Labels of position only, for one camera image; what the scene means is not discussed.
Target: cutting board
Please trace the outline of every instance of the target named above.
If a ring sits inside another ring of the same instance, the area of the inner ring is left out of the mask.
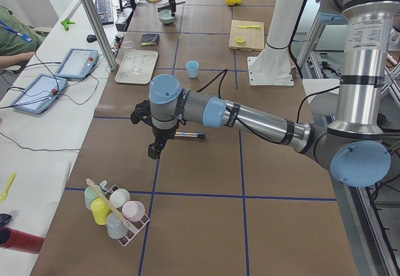
[[[238,28],[236,27],[237,25],[260,25],[260,28]],[[235,40],[237,37],[244,38],[246,42],[236,42]],[[262,51],[265,46],[264,38],[263,22],[232,20],[231,33],[229,36],[230,49]]]

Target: yellow cup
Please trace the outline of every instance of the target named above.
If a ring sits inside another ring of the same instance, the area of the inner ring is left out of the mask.
[[[99,225],[107,224],[107,217],[111,213],[111,209],[104,203],[101,198],[96,198],[90,205],[94,220]]]

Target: brown tabletop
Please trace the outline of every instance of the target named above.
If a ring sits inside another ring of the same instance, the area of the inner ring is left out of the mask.
[[[228,69],[223,98],[295,119],[304,97],[293,87],[250,86],[246,58],[228,49],[231,19],[262,21],[276,0],[186,0],[163,26],[141,0],[126,39],[159,32],[153,76],[173,74],[199,89]],[[184,65],[200,63],[197,79]],[[290,147],[236,129],[188,123],[179,131],[205,140],[170,140],[160,160],[147,156],[150,127],[129,120],[148,86],[117,84],[110,74],[32,275],[357,275],[328,173]],[[207,91],[217,94],[218,84]],[[304,106],[302,122],[312,116]],[[127,246],[108,237],[84,206],[85,179],[106,179],[146,206],[148,226]]]

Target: red cylinder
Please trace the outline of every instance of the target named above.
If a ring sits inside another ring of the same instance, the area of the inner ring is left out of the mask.
[[[16,229],[4,227],[0,229],[0,248],[38,254],[44,238],[27,234]]]

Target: yellow ring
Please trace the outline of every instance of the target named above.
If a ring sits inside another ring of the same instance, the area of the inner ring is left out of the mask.
[[[235,39],[235,41],[236,41],[237,43],[240,43],[240,44],[242,44],[242,43],[245,43],[245,42],[246,42],[246,40],[244,40],[244,38],[243,38],[243,37],[237,37],[237,38]]]

